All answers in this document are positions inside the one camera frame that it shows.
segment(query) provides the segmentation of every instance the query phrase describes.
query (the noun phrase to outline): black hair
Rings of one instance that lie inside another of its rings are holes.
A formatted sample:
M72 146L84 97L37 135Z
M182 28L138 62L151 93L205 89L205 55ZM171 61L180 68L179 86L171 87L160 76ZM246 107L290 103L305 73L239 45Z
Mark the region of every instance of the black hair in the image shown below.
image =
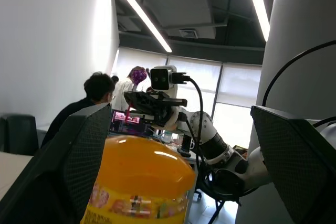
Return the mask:
M136 67L132 68L132 70L130 71L130 73L128 74L127 77L132 77L132 72L133 72L134 70L137 70L137 69L143 69L143 70L145 70L145 68L143 68L143 67L136 66Z
M112 76L111 79L114 82L114 84L116 84L119 81L118 76Z
M100 101L106 93L114 91L114 82L111 77L102 72L96 72L84 83L86 97Z

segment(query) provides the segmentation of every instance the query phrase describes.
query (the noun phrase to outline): air vent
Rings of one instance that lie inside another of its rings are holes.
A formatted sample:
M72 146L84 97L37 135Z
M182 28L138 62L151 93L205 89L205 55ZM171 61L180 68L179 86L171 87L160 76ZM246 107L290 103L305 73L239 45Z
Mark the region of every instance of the air vent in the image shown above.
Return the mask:
M180 29L180 34L183 38L198 39L197 32L191 29Z

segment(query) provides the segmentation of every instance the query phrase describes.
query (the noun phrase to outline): white wall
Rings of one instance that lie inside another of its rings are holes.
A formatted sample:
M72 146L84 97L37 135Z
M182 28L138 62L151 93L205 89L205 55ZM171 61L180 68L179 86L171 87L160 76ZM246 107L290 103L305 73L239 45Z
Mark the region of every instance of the white wall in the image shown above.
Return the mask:
M93 72L111 73L119 44L114 0L0 0L0 9L0 113L49 124L85 96Z
M335 39L334 3L335 0L274 0L257 104L261 104L271 79L285 63L304 50ZM308 119L335 116L335 53L333 46L295 62L273 86L267 107ZM258 146L253 131L249 151ZM241 201L237 224L293 223L273 184Z

